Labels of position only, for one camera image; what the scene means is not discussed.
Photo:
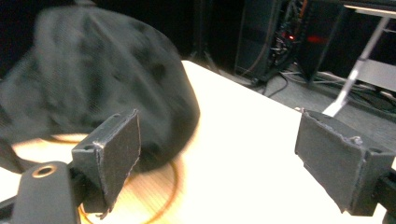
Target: cable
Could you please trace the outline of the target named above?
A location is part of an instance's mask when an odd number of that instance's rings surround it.
[[[287,74],[301,74],[301,73],[299,73],[299,72],[280,72],[280,75],[282,76],[282,77],[286,77],[286,78],[288,78],[288,79],[290,79],[290,80],[292,80],[292,81],[294,81],[294,82],[298,82],[298,83],[303,83],[303,84],[306,84],[306,81],[304,81],[304,80],[297,80],[297,79],[294,79],[294,78],[292,78],[292,77],[289,77],[289,76],[287,76]]]
[[[275,12],[276,12],[276,6],[275,6],[275,4],[273,4],[273,6],[271,8],[271,15],[274,15]],[[274,22],[272,22],[272,20],[270,20],[268,30],[272,30],[273,23]],[[262,58],[262,55],[264,54],[265,50],[267,49],[267,44],[269,43],[269,38],[270,38],[269,35],[267,35],[265,37],[265,41],[264,41],[264,44],[262,45],[262,50],[260,51],[259,56],[257,56],[257,58],[254,61],[254,63],[244,73],[242,73],[241,76],[244,76],[247,73],[251,72],[257,66],[257,64],[259,63],[260,59]]]
[[[142,222],[142,224],[151,224],[153,222],[155,222],[156,220],[158,220],[160,217],[163,216],[163,214],[169,210],[169,208],[171,207],[171,205],[173,204],[173,202],[175,201],[175,198],[177,196],[177,189],[178,189],[178,185],[179,185],[179,179],[178,179],[178,170],[177,170],[177,166],[173,161],[169,161],[170,166],[172,167],[173,170],[173,174],[174,174],[174,183],[173,183],[173,187],[172,187],[172,192],[171,195],[169,196],[168,200],[166,201],[166,203],[163,205],[163,207],[161,207],[160,210],[158,210],[154,216],[150,217],[148,220]],[[127,183],[131,183],[134,180],[134,176],[129,179],[127,181]],[[81,214],[81,216],[83,217],[83,219],[85,221],[87,221],[89,224],[94,224],[92,221],[90,221],[90,219],[87,217],[87,214],[82,211],[81,207],[78,208],[79,213]]]
[[[42,137],[41,140],[55,144],[78,144],[80,141],[63,140],[54,136]]]
[[[339,86],[339,87],[343,87],[344,84],[345,84],[345,81],[341,81],[341,80],[340,81],[329,81],[329,80],[326,80],[326,79],[320,78],[320,77],[316,77],[316,78],[320,79],[320,80],[323,80],[323,81],[314,81],[313,83],[315,83],[315,84],[334,84],[334,85]],[[356,84],[353,85],[352,90],[353,91],[362,91],[362,92],[373,91],[373,90],[368,89],[368,88],[357,86]]]
[[[263,82],[262,85],[258,86],[257,88],[252,88],[251,90],[258,92],[261,95],[264,95],[267,91],[267,84],[268,82]]]
[[[282,75],[300,75],[301,72],[280,72]]]
[[[279,90],[274,91],[273,93],[269,94],[269,95],[267,96],[268,98],[273,97],[274,95],[280,93],[281,91],[285,90],[285,89],[288,87],[288,85],[289,85],[288,79],[285,78],[285,77],[283,77],[283,76],[281,76],[281,77],[286,81],[285,85],[284,85],[282,88],[280,88]]]
[[[342,88],[344,86],[343,84],[339,83],[338,81],[336,81],[336,82],[328,82],[328,83],[323,83],[323,84],[326,84],[326,86],[328,86],[328,87],[337,88],[337,89],[340,89],[340,88]],[[369,99],[365,98],[364,94],[373,96],[376,99],[384,100],[384,101],[388,102],[389,104],[391,104],[392,108],[391,109],[379,108],[379,107],[375,106],[375,104],[372,101],[370,101]],[[388,114],[395,114],[396,113],[396,104],[394,103],[394,101],[389,99],[388,97],[382,95],[382,94],[378,94],[377,92],[375,92],[373,90],[369,90],[369,89],[366,89],[366,88],[355,86],[354,88],[351,89],[351,91],[349,93],[349,97],[352,98],[353,100],[355,100],[356,102],[359,102],[359,103],[361,103],[363,105],[366,105],[366,106],[370,106],[371,108],[379,110],[379,111],[382,111],[384,113],[388,113]]]
[[[253,82],[252,84],[242,83],[239,81],[235,81],[235,83],[237,83],[243,87],[249,88],[249,89],[258,88],[262,85],[259,80],[257,82]]]

